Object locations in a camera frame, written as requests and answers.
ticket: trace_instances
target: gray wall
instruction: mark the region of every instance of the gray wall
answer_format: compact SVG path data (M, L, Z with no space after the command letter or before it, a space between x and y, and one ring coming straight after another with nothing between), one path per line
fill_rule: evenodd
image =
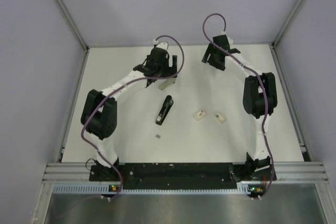
M89 46L149 45L162 33L206 44L204 18L222 13L236 42L272 42L295 0L64 0ZM221 21L209 20L218 35Z
M336 0L307 0L278 48L304 136L336 192Z
M53 0L0 0L0 223L28 223L83 52Z

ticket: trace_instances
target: small object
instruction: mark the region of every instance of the small object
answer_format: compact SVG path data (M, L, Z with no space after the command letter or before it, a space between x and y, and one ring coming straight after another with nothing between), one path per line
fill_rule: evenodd
M199 121L201 118L206 116L206 112L204 110L198 111L196 114L194 114L194 118Z
M173 98L171 95L167 95L166 99L163 102L162 108L156 118L155 123L158 125L162 125L164 119L166 118L170 108L174 104Z
M224 123L226 121L225 117L223 117L220 113L216 114L216 118L220 123Z
M168 88L170 85L174 84L175 82L176 82L176 77L169 78L159 85L159 89L165 90L166 88Z
M250 198L262 200L262 195L265 193L266 188L259 187L259 186L258 187L251 187L249 189L249 191L250 191L250 194L248 196Z

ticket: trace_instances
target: metal panel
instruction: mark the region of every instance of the metal panel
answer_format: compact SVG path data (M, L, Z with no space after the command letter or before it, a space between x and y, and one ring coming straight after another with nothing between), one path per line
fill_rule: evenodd
M83 51L53 0L0 0L0 9L0 223L27 223Z
M41 185L40 192L36 201L36 206L31 217L32 224L43 223L46 219L51 195L53 193L53 188L53 184Z
M62 13L64 20L66 21L69 28L71 29L73 35L76 37L76 39L80 43L83 50L86 51L87 50L87 45L86 45L84 39L82 38L82 35L80 34L74 20L72 19L72 16L69 14L69 11L68 11L67 7L63 3L63 0L55 0L55 3L57 5L58 9L60 10L60 12Z
M276 67L277 72L279 74L279 79L280 79L281 86L282 86L282 89L283 89L283 92L284 92L284 95L285 95L285 98L286 98L286 101L287 101L290 116L292 117L292 121L293 121L293 124L294 124L294 128L296 130L296 134L298 136L300 144L304 144L304 137L303 137L302 129L300 127L297 112L296 112L293 100L292 100L290 92L289 92L288 80L286 79L286 77L284 75L284 71L282 69L282 64L280 62L279 56L277 55L277 52L274 50L273 46L270 46L270 50L271 50L271 53L272 53L272 57L273 57L275 67Z
M287 29L290 27L290 24L292 23L292 21L294 20L294 18L296 17L298 11L300 11L300 8L302 7L302 5L304 4L305 0L297 0L293 9L291 10L290 14L288 15L288 17L286 18L285 23L282 25L277 37L275 38L275 41L273 43L274 47L276 48L282 38L285 35L285 32L287 31Z
M149 45L164 33L183 44L206 44L202 21L221 12L236 42L272 42L296 0L63 0L93 46ZM218 34L220 20L207 30Z
M325 218L328 224L336 223L336 201L329 184L316 184Z
M97 197L55 218L86 197L53 195L45 224L326 223L314 185L275 185L262 201L243 195L123 195L108 203Z

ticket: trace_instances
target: white table surface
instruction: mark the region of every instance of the white table surface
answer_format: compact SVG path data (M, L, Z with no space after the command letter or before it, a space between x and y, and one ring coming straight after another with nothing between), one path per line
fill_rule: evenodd
M170 42L170 55L181 53ZM268 45L238 45L243 57L262 72L276 76L278 106L271 117L268 139L274 160L303 161L299 142ZM118 104L118 126L112 134L121 162L243 162L249 139L243 130L243 88L231 72L201 63L206 46L184 46L185 66L175 84L164 91L159 81L123 104ZM95 150L80 137L80 117L91 89L101 90L125 77L150 53L151 47L91 48L75 112L67 138L63 162L85 162ZM162 126L156 116L167 95L174 100ZM193 115L205 110L196 121ZM219 124L215 113L226 122Z

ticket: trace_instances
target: cable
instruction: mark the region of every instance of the cable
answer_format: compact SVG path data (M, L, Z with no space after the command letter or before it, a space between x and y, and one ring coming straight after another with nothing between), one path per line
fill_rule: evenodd
M266 188L266 186L267 186L267 177L266 177L265 173L263 174L263 178L264 178L264 187Z
M212 44L214 45L216 48L218 48L220 51L222 51L223 53L225 53L226 55L232 57L238 64L242 65L243 68L245 68L246 70L252 72L253 74L256 75L257 79L258 79L258 82L260 84L260 87L262 89L262 94L264 96L264 101L265 101L265 116L264 116L264 119L261 123L261 130L262 130L262 134L264 136L264 141L265 141L265 145L266 145L266 149L269 153L269 156L270 156L270 159L271 159L271 164L272 164L272 174L271 174L271 178L269 180L269 184L268 184L268 187L266 188L266 191L265 193L260 197L260 200L262 200L269 192L269 189L271 188L271 184L274 180L274 175L275 175L275 170L274 170L274 159L273 159L273 155L272 155L272 152L271 152L271 149L269 147L269 144L268 144L268 141L267 141L267 136L266 136L266 132L265 132L265 122L266 122L266 118L267 118L267 115L268 115L268 100L267 100L267 94L266 94L266 89L265 89L265 86L264 86L264 83L262 82L262 79L260 78L260 76L258 75L258 73L253 70L252 68L249 68L249 67L246 67L244 64L242 64L242 62L240 60L238 60L234 55L230 54L228 51L226 51L225 49L221 48L220 46L218 46L217 44L215 44L206 34L205 32L205 23L207 22L207 20L212 17L212 16L220 16L223 21L224 21L224 31L226 29L226 20L225 18L223 17L223 15L219 14L219 13L212 13L210 14L209 16L207 16L203 22L203 34L205 36L205 38Z
M173 40L173 41L178 45L178 47L179 47L180 50L181 50L181 53L182 53L182 64L181 64L181 67L179 68L179 70L177 71L177 73L175 73L175 74L173 74L173 75L171 75L171 76L168 76L168 77L141 77L141 78L137 78L137 79L134 79L134 80L129 81L129 82L126 83L124 86L121 86L121 87L117 88L116 90L112 91L112 92L109 93L109 94L108 94L108 95L107 95L107 96L106 96L106 97L105 97L105 98L98 104L98 106L94 109L94 111L91 113L91 115L89 116L89 118L86 120L86 122L85 122L85 124L84 124L84 126L83 126L83 128L82 128L82 130L81 130L81 133L80 133L82 139L83 139L85 142L87 142L88 144L90 144L93 148L96 149L98 155L99 155L99 156L100 156L100 157L101 157L107 164L109 164L109 165L113 168L113 170L118 174L118 176L119 176L119 178L120 178L120 186L119 186L119 188L118 188L118 191L117 191L117 193L116 193L111 199L115 199L115 198L119 195L119 193L120 193L120 191L121 191L122 183L123 183L123 181L122 181L122 176L121 176L120 172L118 171L118 169L117 169L111 162L109 162L109 161L108 161L108 160L101 154L100 150L98 149L98 146L97 146L96 144L94 144L93 142L91 142L90 140L88 140L88 139L85 138L84 133L85 133L85 130L86 130L87 126L89 125L90 121L92 120L92 118L93 118L93 116L96 114L96 112L99 110L99 108L102 107L102 106L104 105L104 103L105 103L111 96L113 96L115 93L117 93L117 92L119 92L120 90L122 90L125 86L128 86L128 85L130 85L130 84L132 84L132 83L134 83L134 82L136 82L136 81L141 81L141 80L165 80L165 79L169 79L169 78L172 78L172 77L174 77L174 76L177 76L177 75L181 72L181 70L182 70L182 68L183 68L183 66L184 66L184 51L183 51L183 48L182 48L181 44L180 44L175 38L173 38L172 36L169 36L169 35L161 35L161 36L158 36L158 38L156 38L155 40L158 40L158 39L161 39L161 38L169 38L169 39Z
M212 16L219 16L219 17L221 17L222 19L223 19L223 21L224 21L224 29L223 29L223 31L226 31L226 19L224 18L224 16L222 15L222 14L220 14L220 13L212 13L212 14L210 14L209 16L207 16L206 17L206 19L205 19L205 22L208 20L208 18L210 18L210 17L212 17Z
M88 162L89 162L90 160L93 160L93 161L95 162L95 160L94 160L93 158L89 158L89 159L86 161L86 163L85 163L85 168L86 168L86 170L88 170L88 171L91 171L91 170L88 168Z

